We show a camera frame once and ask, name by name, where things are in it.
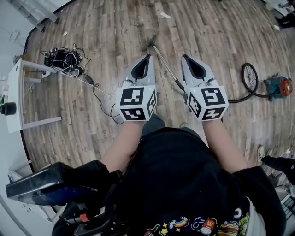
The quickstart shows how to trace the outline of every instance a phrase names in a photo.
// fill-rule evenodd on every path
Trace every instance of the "white desk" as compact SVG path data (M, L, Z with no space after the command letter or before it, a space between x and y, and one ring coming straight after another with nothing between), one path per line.
M24 122L24 67L30 67L41 71L57 73L56 69L44 65L24 61L20 59L12 68L8 75L8 102L14 102L17 105L17 111L14 115L6 116L8 132L12 133L35 126L48 124L61 120L61 117L49 118L45 120L34 121L25 124Z

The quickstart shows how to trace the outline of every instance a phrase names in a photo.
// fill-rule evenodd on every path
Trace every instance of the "vacuum wand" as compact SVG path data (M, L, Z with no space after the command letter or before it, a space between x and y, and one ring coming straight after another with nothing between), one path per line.
M163 57L163 55L161 54L161 52L159 51L159 49L156 47L156 45L154 44L154 40L157 37L157 35L154 35L151 40L148 42L148 44L143 48L143 52L146 51L148 49L148 47L153 47L153 49L156 51L156 53L158 54L158 56L160 57L161 61L163 62L163 64L165 65L165 67L167 68L167 70L169 71L169 73L171 74L172 78L174 79L174 81L176 82L176 84L179 86L179 88L184 92L184 87L183 85L179 82L179 80L177 79L176 75L174 74L174 72L172 71L172 69L170 68L170 66L168 65L167 61L165 60L165 58Z

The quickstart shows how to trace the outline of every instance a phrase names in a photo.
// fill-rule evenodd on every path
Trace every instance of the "black knob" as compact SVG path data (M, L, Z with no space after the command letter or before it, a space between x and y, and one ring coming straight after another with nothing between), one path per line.
M14 115L17 111L17 105L14 102L7 102L0 106L0 113L5 116Z

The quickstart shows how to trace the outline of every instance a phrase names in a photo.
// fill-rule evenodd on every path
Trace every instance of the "desk leg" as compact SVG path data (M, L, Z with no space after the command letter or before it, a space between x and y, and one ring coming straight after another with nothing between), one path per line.
M32 83L41 83L41 79L25 78L24 80Z
M38 69L41 71L50 71L51 73L57 73L57 70L45 65L41 65L41 64L37 64L37 63L33 63L33 62L29 62L29 61L23 61L23 65L33 68L33 69Z
M48 124L48 123L52 123L52 122L56 122L56 121L60 121L61 120L61 116L59 117L55 117L55 118L50 118L50 119L46 119L46 120L38 120L38 121L34 121L31 123L27 123L23 125L23 129L29 129L32 127L36 127L36 126L40 126L40 125L44 125L44 124Z

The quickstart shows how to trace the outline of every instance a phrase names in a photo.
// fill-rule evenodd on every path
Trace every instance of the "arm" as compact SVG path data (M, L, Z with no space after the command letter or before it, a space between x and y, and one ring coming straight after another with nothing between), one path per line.
M264 170L256 166L238 171L234 175L240 179L241 192L252 201L256 212L262 215L266 235L282 236L286 227L286 215Z
M291 3L289 3L289 2L283 5L284 8L289 7L289 6L291 6Z
M203 122L209 148L214 152L222 168L229 173L247 168L240 150L234 144L221 120Z
M112 172L120 170L123 172L131 157L137 150L142 135L143 122L124 122L119 135L102 157L101 162Z

